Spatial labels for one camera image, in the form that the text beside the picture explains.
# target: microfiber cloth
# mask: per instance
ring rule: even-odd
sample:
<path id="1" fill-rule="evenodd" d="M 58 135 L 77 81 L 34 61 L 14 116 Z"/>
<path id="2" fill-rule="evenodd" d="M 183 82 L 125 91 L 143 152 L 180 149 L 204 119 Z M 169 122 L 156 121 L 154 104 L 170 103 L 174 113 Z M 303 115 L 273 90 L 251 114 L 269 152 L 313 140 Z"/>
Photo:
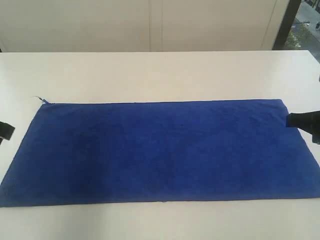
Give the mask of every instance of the microfiber cloth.
<path id="1" fill-rule="evenodd" d="M 0 206 L 320 197 L 320 168 L 279 99 L 44 103 Z"/>

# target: blue towel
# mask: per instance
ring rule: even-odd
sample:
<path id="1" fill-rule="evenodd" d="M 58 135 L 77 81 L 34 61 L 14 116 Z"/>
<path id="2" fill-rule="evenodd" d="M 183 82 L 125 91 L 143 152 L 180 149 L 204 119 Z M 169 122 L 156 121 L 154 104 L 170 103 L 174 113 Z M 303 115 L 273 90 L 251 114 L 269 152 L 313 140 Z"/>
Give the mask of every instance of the blue towel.
<path id="1" fill-rule="evenodd" d="M 279 99 L 45 103 L 0 206 L 320 197 L 319 165 L 287 114 Z"/>

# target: white wall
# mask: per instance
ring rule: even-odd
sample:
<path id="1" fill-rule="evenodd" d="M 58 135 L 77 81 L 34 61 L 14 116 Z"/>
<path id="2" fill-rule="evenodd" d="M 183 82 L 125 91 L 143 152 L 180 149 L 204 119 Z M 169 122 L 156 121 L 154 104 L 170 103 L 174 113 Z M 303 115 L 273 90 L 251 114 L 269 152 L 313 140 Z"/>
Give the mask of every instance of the white wall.
<path id="1" fill-rule="evenodd" d="M 3 52 L 270 50 L 289 0 L 0 0 Z"/>

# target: table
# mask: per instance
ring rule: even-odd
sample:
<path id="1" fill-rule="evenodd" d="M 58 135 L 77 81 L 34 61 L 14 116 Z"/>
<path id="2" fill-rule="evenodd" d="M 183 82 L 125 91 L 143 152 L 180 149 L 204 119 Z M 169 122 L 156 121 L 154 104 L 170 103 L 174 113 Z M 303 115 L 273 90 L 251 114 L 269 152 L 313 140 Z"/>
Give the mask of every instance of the table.
<path id="1" fill-rule="evenodd" d="M 320 65 L 308 51 L 1 53 L 5 175 L 41 101 L 115 103 L 282 99 L 320 110 Z M 320 161 L 320 146 L 302 132 Z M 0 208 L 4 240 L 314 240 L 320 199 L 109 203 Z"/>

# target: white table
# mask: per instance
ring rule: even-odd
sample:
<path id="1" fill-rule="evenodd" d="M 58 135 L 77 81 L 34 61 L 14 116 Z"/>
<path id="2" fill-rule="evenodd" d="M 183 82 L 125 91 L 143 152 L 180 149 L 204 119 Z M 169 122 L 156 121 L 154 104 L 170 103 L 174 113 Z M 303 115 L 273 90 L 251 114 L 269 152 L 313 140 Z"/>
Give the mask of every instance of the white table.
<path id="1" fill-rule="evenodd" d="M 308 51 L 1 53 L 0 180 L 41 102 L 282 99 L 320 110 L 320 65 Z M 320 146 L 302 133 L 315 158 Z M 0 208 L 3 240 L 315 240 L 320 199 L 152 202 Z"/>

